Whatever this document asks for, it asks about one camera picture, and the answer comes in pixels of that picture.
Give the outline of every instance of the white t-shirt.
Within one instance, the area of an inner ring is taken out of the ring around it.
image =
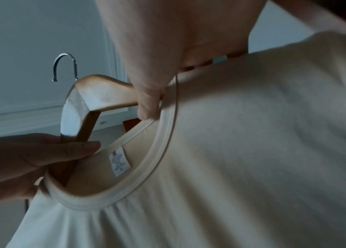
[[[346,247],[346,36],[180,74],[7,247]]]

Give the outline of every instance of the chrome hook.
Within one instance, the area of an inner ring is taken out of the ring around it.
[[[67,54],[67,53],[63,53],[63,54],[60,54],[56,60],[54,61],[54,65],[53,65],[53,82],[57,82],[57,64],[58,62],[60,61],[60,59],[62,57],[65,57],[65,56],[69,56],[72,58],[72,60],[74,61],[74,71],[75,71],[75,79],[76,81],[78,80],[78,66],[76,64],[76,59],[71,55],[71,54]]]

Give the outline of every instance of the care label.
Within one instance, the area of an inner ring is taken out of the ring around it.
[[[131,168],[127,161],[127,158],[125,158],[122,146],[117,148],[109,155],[109,160],[112,166],[113,173],[116,177],[121,176]]]

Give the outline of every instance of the wooden hanger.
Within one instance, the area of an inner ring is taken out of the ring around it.
[[[90,75],[78,80],[77,64],[71,54],[60,54],[54,61],[53,81],[57,82],[57,64],[69,56],[74,63],[76,82],[65,99],[61,116],[61,141],[88,141],[99,115],[108,110],[136,106],[137,99],[132,84],[103,75]],[[56,163],[50,174],[65,186],[76,167],[76,161]]]

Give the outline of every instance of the hand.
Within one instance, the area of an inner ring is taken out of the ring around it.
[[[28,134],[0,138],[0,201],[30,199],[49,164],[94,154],[99,142],[60,144],[60,137]]]
[[[135,87],[140,119],[153,117],[162,89],[188,67],[247,53],[266,0],[96,0]]]

